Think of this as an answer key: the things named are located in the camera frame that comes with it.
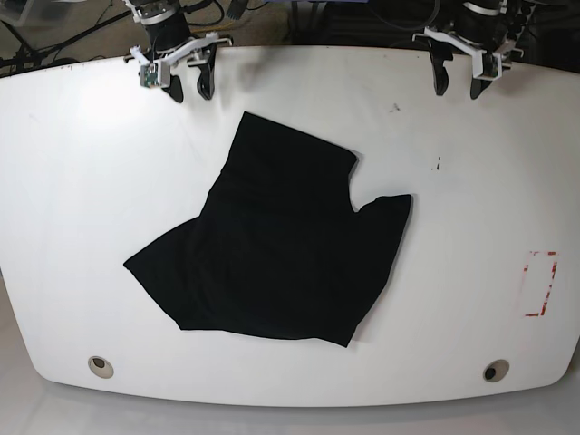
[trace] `round hole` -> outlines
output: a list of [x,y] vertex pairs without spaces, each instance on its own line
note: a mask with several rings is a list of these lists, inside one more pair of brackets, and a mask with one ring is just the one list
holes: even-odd
[[112,365],[100,356],[92,356],[89,358],[89,369],[103,379],[109,379],[114,374]]
[[499,382],[506,377],[509,371],[509,362],[497,360],[488,365],[483,371],[483,379],[487,382]]

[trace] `gray floor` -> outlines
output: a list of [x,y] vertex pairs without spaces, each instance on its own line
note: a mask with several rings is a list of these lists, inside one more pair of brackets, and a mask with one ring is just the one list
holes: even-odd
[[[18,31],[33,48],[41,48],[59,43],[77,33],[92,27],[110,0],[87,0],[86,2],[70,6],[69,14],[62,24],[55,27],[22,27]],[[122,0],[112,0],[110,7],[102,20],[111,18],[127,10]],[[196,0],[182,0],[183,5],[196,3]],[[229,0],[220,0],[225,9]],[[261,0],[250,0],[250,6],[261,5]],[[210,22],[219,17],[215,6],[198,11],[188,16],[190,22]],[[271,4],[257,11],[246,11],[241,20],[232,22],[227,19],[216,26],[222,34],[229,34],[234,38],[235,45],[279,45],[286,44],[288,33],[288,6],[286,4]],[[203,32],[204,28],[195,30]],[[78,43],[67,47],[59,54],[59,58],[72,57],[79,61],[87,61],[95,56],[116,57],[129,52],[133,45],[149,46],[147,35],[140,24],[133,23],[130,17],[118,23],[101,29],[82,39]],[[18,49],[19,43],[0,25],[0,57],[9,58]]]

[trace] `white tabletop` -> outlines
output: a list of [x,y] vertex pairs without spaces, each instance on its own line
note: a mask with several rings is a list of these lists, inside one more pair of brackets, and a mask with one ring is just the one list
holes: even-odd
[[[353,406],[511,392],[566,371],[580,335],[580,78],[517,65],[471,101],[463,58],[437,98],[425,53],[238,48],[220,52],[213,101],[181,68],[178,105],[137,71],[117,59],[0,81],[0,266],[43,377]],[[414,195],[390,282],[348,349],[181,332],[122,267],[198,215],[243,111],[356,151],[358,208]],[[93,355],[111,379],[89,371]],[[507,377],[485,382],[498,359]]]

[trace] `crumpled black garment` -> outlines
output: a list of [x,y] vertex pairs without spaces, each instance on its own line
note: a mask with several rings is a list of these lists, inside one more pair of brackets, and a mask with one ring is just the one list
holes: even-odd
[[387,283],[411,196],[353,211],[349,150],[245,113],[199,217],[125,262],[182,330],[346,347]]

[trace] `black cloth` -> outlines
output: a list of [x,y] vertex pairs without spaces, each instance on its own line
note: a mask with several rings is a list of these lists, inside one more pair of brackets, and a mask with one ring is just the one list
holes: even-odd
[[387,283],[411,196],[353,211],[349,150],[245,113],[199,217],[125,262],[182,330],[346,347]]

